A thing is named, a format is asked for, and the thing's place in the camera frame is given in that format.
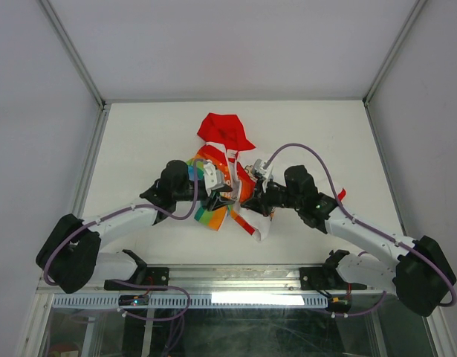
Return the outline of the white red rainbow kids jacket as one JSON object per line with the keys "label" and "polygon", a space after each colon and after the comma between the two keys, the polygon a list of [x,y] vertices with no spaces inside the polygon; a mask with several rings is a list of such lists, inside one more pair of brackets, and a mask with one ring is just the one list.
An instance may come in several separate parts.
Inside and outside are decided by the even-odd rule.
{"label": "white red rainbow kids jacket", "polygon": [[268,216],[241,207],[253,193],[256,177],[252,174],[256,159],[265,154],[246,137],[244,126],[237,115],[209,113],[202,120],[197,135],[205,141],[196,158],[211,161],[224,174],[225,182],[232,188],[222,196],[234,201],[226,207],[208,211],[200,207],[195,220],[213,230],[219,230],[227,217],[231,217],[255,240],[264,240],[270,230],[274,209]]}

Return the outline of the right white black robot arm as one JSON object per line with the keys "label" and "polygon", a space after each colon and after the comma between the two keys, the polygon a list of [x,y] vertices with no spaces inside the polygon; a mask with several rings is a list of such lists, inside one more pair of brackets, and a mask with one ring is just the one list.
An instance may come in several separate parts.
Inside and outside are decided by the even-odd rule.
{"label": "right white black robot arm", "polygon": [[406,308],[427,317],[449,295],[456,301],[456,276],[439,244],[388,233],[363,222],[333,196],[318,191],[314,178],[302,165],[285,170],[284,184],[273,180],[257,161],[251,173],[255,186],[242,207],[267,216],[275,208],[294,210],[309,228],[350,242],[362,255],[331,251],[325,262],[310,268],[307,283],[317,291],[367,286],[394,295]]}

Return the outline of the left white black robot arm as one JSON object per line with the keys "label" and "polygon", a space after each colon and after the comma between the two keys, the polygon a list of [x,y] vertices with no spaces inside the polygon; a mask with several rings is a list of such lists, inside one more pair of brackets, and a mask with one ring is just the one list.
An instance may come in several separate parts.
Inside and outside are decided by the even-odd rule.
{"label": "left white black robot arm", "polygon": [[105,247],[167,218],[183,221],[196,208],[210,213],[232,204],[223,172],[211,161],[192,164],[172,160],[150,188],[127,205],[103,215],[81,219],[62,216],[36,256],[43,280],[70,294],[92,279],[121,280],[130,289],[146,280],[145,265],[132,252],[107,253]]}

